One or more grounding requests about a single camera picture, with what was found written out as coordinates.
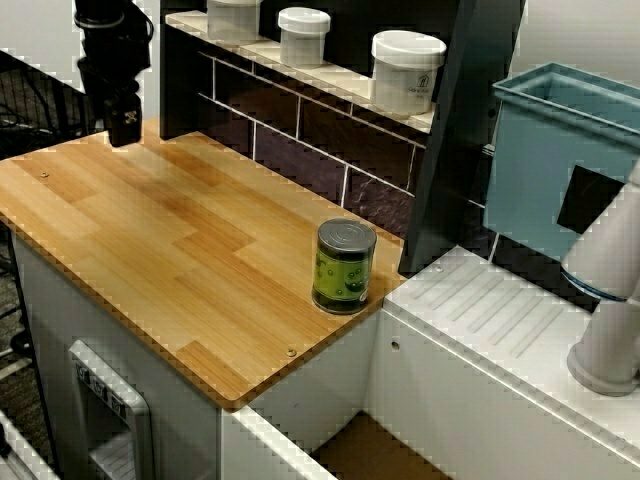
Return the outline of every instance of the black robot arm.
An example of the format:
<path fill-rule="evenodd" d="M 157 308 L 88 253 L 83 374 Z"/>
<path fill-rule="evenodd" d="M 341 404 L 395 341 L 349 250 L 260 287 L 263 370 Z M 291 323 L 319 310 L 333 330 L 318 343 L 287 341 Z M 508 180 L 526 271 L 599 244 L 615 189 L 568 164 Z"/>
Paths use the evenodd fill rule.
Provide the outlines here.
<path fill-rule="evenodd" d="M 132 0 L 75 0 L 75 22 L 84 31 L 85 56 L 78 61 L 94 113 L 114 147 L 135 143 L 142 110 L 135 77 L 151 65 L 153 23 Z"/>

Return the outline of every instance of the can lid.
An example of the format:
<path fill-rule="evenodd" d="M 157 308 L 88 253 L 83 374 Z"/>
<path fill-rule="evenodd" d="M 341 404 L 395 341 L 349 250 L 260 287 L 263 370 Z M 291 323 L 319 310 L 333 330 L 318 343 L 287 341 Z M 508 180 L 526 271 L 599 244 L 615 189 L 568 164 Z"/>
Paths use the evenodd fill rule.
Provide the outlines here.
<path fill-rule="evenodd" d="M 331 17 L 313 8 L 285 8 L 278 14 L 278 26 L 288 32 L 318 35 L 329 31 Z"/>
<path fill-rule="evenodd" d="M 375 232 L 347 218 L 334 218 L 320 225 L 318 240 L 335 253 L 365 253 L 376 244 Z"/>
<path fill-rule="evenodd" d="M 434 70 L 444 64 L 447 46 L 418 32 L 387 30 L 373 37 L 371 53 L 378 60 L 411 70 Z"/>

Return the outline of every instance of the wooden board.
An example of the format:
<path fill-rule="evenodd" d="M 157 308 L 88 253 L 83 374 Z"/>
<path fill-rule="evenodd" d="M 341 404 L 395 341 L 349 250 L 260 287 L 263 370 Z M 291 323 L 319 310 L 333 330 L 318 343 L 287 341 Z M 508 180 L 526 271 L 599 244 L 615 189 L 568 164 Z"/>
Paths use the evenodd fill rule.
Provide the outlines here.
<path fill-rule="evenodd" d="M 97 134 L 0 163 L 0 220 L 229 410 L 404 281 L 402 241 L 369 224 L 366 308 L 316 308 L 317 229 L 335 217 L 358 218 L 202 134 L 162 141 L 157 121 L 140 144 Z"/>

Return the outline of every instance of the tile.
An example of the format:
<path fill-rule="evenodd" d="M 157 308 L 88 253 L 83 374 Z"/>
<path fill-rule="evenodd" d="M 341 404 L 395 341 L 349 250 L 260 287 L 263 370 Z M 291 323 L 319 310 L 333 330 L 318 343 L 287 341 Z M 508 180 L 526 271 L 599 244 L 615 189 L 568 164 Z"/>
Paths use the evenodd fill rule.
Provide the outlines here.
<path fill-rule="evenodd" d="M 492 164 L 493 155 L 487 153 L 480 154 L 476 176 L 471 186 L 471 193 L 469 194 L 469 199 L 480 205 L 486 205 L 487 203 L 487 191 L 489 190 Z"/>
<path fill-rule="evenodd" d="M 418 189 L 418 180 L 420 179 L 420 171 L 422 170 L 422 164 L 424 163 L 424 148 L 416 147 L 416 153 L 413 156 L 413 162 L 411 164 L 411 175 L 409 176 L 409 192 L 415 194 Z"/>
<path fill-rule="evenodd" d="M 413 145 L 314 102 L 303 102 L 301 138 L 400 188 L 407 187 Z"/>
<path fill-rule="evenodd" d="M 242 155 L 252 157 L 252 121 L 201 98 L 199 125 L 202 133 Z"/>
<path fill-rule="evenodd" d="M 488 260 L 497 234 L 482 225 L 483 215 L 483 208 L 467 202 L 458 244 L 462 248 Z"/>
<path fill-rule="evenodd" d="M 404 238 L 414 199 L 369 175 L 349 169 L 344 208 Z"/>
<path fill-rule="evenodd" d="M 300 80 L 283 75 L 271 68 L 256 65 L 256 75 L 266 78 L 267 80 L 277 83 L 285 88 L 289 88 L 320 103 L 336 108 L 344 113 L 349 113 L 351 110 L 351 103 L 347 100 L 343 100 L 335 95 L 323 92 L 319 88 L 312 87 Z"/>
<path fill-rule="evenodd" d="M 203 55 L 196 57 L 196 91 L 205 97 L 213 98 L 213 60 Z"/>
<path fill-rule="evenodd" d="M 500 235 L 493 263 L 555 293 L 588 312 L 593 312 L 598 301 L 575 288 L 562 276 L 560 262 Z"/>
<path fill-rule="evenodd" d="M 623 186 L 618 180 L 577 165 L 564 196 L 558 225 L 583 234 Z"/>
<path fill-rule="evenodd" d="M 407 138 L 409 140 L 413 140 L 414 142 L 417 142 L 420 145 L 423 145 L 423 146 L 427 145 L 427 139 L 429 138 L 428 133 L 424 133 L 419 130 L 416 130 L 415 128 L 411 128 L 408 125 L 404 125 L 389 117 L 380 115 L 379 113 L 372 112 L 371 110 L 363 108 L 359 105 L 353 106 L 353 116 L 355 118 L 359 118 L 366 122 L 369 122 L 372 125 L 383 128 L 388 132 L 392 132 L 392 133 L 395 133 L 396 135 L 400 135 L 401 137 Z"/>
<path fill-rule="evenodd" d="M 216 100 L 290 135 L 296 134 L 298 96 L 216 62 Z"/>
<path fill-rule="evenodd" d="M 253 62 L 251 60 L 225 50 L 224 48 L 218 47 L 217 45 L 212 45 L 211 43 L 203 41 L 200 45 L 199 51 L 203 55 L 223 60 L 247 72 L 251 72 L 253 69 Z"/>
<path fill-rule="evenodd" d="M 335 204 L 340 203 L 345 165 L 260 125 L 255 148 L 256 162 Z"/>

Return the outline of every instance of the white jar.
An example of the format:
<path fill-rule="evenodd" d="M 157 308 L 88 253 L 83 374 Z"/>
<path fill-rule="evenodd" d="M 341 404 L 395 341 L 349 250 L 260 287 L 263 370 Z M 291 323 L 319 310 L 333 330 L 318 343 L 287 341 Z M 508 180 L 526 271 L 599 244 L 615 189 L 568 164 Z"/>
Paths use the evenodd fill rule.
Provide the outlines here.
<path fill-rule="evenodd" d="M 318 68 L 324 57 L 324 40 L 331 17 L 312 8 L 291 7 L 280 11 L 278 26 L 280 61 L 294 68 Z"/>
<path fill-rule="evenodd" d="M 228 45 L 257 42 L 260 3 L 262 0 L 208 0 L 209 38 Z"/>
<path fill-rule="evenodd" d="M 438 68 L 447 46 L 435 37 L 388 30 L 373 37 L 371 102 L 385 112 L 418 115 L 431 108 Z"/>

